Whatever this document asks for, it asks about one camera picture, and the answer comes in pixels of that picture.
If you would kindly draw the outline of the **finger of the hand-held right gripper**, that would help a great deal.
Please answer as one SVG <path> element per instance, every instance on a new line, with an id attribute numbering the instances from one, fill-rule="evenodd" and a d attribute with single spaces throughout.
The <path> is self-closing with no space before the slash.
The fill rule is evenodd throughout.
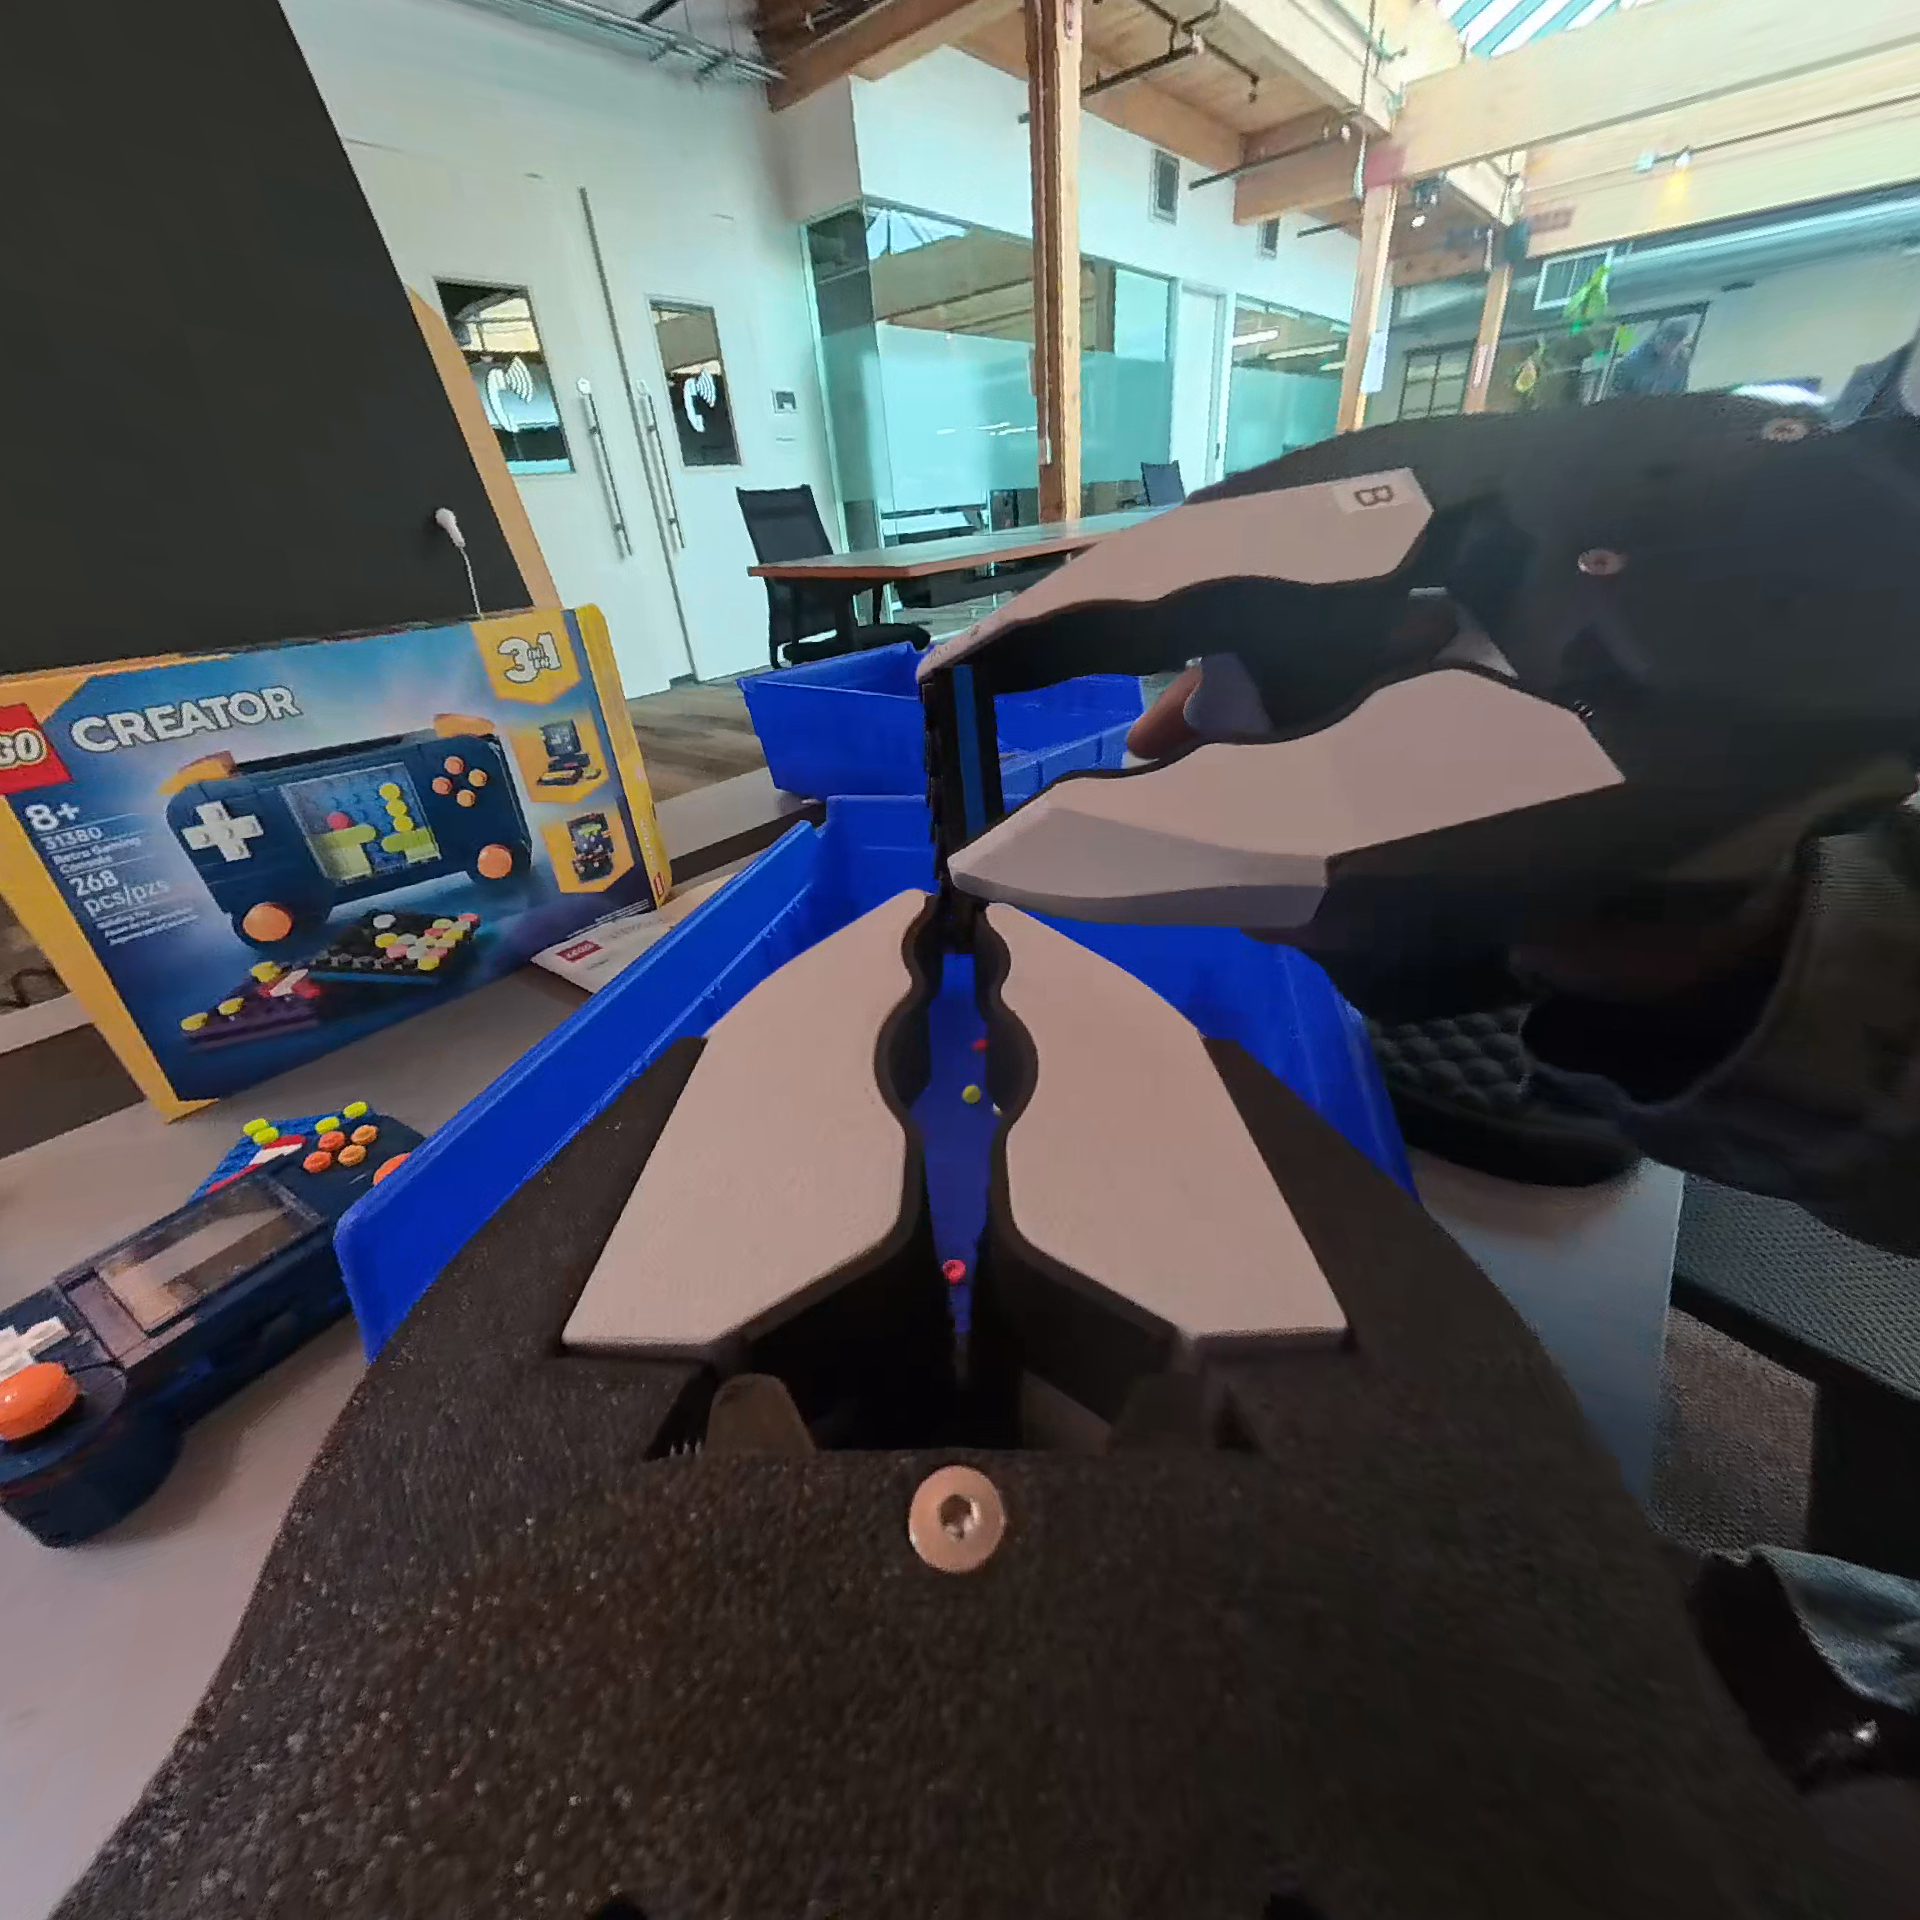
<path id="1" fill-rule="evenodd" d="M 919 683 L 970 667 L 985 687 L 1037 687 L 1089 674 L 1140 677 L 1253 643 L 1299 604 L 1335 612 L 1398 579 L 1435 508 L 1410 468 L 1193 498 L 1108 535 L 1006 607 L 937 643 Z"/>
<path id="2" fill-rule="evenodd" d="M 1342 858 L 1609 792 L 1573 710 L 1469 667 L 1372 690 L 1330 726 L 1074 775 L 948 854 L 962 896 L 1105 924 L 1291 931 Z"/>

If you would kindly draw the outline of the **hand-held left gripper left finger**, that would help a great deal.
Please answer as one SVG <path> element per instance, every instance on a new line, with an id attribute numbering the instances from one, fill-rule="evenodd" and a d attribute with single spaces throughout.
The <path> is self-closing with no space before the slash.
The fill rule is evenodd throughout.
<path id="1" fill-rule="evenodd" d="M 876 1256 L 908 1208 L 890 1021 L 922 1003 L 929 894 L 787 959 L 705 1036 L 563 1331 L 569 1354 L 721 1359 Z"/>

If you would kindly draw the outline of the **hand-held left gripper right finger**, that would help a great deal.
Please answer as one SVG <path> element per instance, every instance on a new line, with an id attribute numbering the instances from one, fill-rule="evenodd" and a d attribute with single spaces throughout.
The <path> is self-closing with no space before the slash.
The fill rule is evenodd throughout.
<path id="1" fill-rule="evenodd" d="M 1348 1317 L 1193 1021 L 1017 908 L 989 906 L 980 931 L 1021 1245 L 1197 1359 L 1342 1343 Z"/>

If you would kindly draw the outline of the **blue plastic bin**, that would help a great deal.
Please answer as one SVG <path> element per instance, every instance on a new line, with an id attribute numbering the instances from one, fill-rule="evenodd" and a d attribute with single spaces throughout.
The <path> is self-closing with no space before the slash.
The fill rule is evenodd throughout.
<path id="1" fill-rule="evenodd" d="M 804 799 L 926 798 L 919 653 L 887 645 L 739 683 L 774 789 Z M 999 694 L 999 789 L 1014 810 L 1073 773 L 1116 771 L 1143 710 L 1127 677 Z"/>
<path id="2" fill-rule="evenodd" d="M 930 886 L 929 811 L 831 799 L 726 879 L 684 924 L 357 1202 L 335 1234 L 353 1317 L 379 1355 L 441 1270 L 516 1189 L 673 1042 L 699 1037 L 781 962 L 902 890 Z M 1065 935 L 1139 975 L 1211 1040 L 1233 1040 L 1406 1194 L 1409 1151 L 1361 1015 L 1308 955 L 1233 927 L 1068 922 Z"/>

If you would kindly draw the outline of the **black and blue brick plate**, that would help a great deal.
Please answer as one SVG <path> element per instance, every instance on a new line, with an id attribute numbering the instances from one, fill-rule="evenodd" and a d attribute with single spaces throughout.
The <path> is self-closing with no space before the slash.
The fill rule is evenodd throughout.
<path id="1" fill-rule="evenodd" d="M 972 954 L 979 901 L 957 890 L 951 861 L 1004 818 L 995 701 L 974 667 L 953 663 L 922 683 L 922 714 L 937 922 L 953 954 Z"/>

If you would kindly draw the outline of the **person's right hand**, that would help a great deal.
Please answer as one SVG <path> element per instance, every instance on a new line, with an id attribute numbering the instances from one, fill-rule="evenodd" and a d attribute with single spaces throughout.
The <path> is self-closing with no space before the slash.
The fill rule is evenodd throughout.
<path id="1" fill-rule="evenodd" d="M 1127 731 L 1124 766 L 1148 766 L 1189 752 L 1199 734 L 1189 720 L 1189 703 L 1199 687 L 1203 663 L 1191 661 L 1178 672 L 1140 677 L 1140 714 Z"/>

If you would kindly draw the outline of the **group of small round studs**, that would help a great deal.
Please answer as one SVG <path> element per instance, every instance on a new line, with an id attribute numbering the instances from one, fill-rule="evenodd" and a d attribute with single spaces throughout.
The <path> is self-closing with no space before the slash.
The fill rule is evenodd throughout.
<path id="1" fill-rule="evenodd" d="M 989 1045 L 979 1021 L 948 1036 L 929 1093 L 929 1196 L 934 1251 L 951 1303 L 959 1303 L 975 1274 L 975 1251 L 987 1226 L 991 1138 Z"/>

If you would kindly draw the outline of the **long wooden desk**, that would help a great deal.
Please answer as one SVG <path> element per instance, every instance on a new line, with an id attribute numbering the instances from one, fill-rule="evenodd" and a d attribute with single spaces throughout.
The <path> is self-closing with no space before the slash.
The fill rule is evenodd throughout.
<path id="1" fill-rule="evenodd" d="M 751 564 L 750 575 L 767 584 L 796 584 L 835 596 L 859 596 L 881 588 L 1074 559 L 1093 547 L 1165 511 L 1169 508 L 1145 506 L 1130 511 L 953 535 L 917 544 L 887 544 L 854 552 L 770 559 Z"/>

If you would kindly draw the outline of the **white instruction booklet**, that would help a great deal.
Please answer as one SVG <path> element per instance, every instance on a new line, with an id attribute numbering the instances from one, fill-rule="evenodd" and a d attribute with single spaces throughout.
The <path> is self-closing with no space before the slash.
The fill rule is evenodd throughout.
<path id="1" fill-rule="evenodd" d="M 593 996 L 691 922 L 730 882 L 731 874 L 716 874 L 697 879 L 661 908 L 620 908 L 587 927 L 567 935 L 563 941 L 537 951 L 532 966 Z"/>

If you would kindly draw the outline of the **black honeycomb pad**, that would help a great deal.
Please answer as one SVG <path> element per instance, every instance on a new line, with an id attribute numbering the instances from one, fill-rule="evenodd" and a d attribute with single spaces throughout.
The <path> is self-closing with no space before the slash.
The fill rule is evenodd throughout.
<path id="1" fill-rule="evenodd" d="M 1363 1020 L 1406 1144 L 1524 1186 L 1594 1189 L 1625 1176 L 1641 1151 L 1614 1124 L 1534 1083 L 1524 1012 Z"/>

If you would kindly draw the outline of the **blue yellow toy box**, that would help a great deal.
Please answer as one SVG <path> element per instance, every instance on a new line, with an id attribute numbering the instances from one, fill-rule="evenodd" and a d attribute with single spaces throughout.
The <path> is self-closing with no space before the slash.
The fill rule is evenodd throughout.
<path id="1" fill-rule="evenodd" d="M 593 605 L 3 693 L 4 901 L 166 1119 L 673 894 Z"/>

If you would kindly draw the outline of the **blue brick game console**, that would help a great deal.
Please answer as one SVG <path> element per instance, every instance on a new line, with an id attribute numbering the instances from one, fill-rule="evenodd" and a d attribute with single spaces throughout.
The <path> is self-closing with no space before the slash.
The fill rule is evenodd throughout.
<path id="1" fill-rule="evenodd" d="M 363 1099 L 249 1119 L 179 1208 L 7 1307 L 4 1518 L 63 1550 L 148 1501 L 193 1424 L 348 1317 L 335 1231 L 423 1143 Z"/>

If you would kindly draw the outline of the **black divider panel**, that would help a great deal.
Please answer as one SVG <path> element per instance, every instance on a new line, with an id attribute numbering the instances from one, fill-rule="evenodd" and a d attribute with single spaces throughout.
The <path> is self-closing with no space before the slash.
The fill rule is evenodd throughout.
<path id="1" fill-rule="evenodd" d="M 4 674 L 548 595 L 281 7 L 4 5 Z"/>

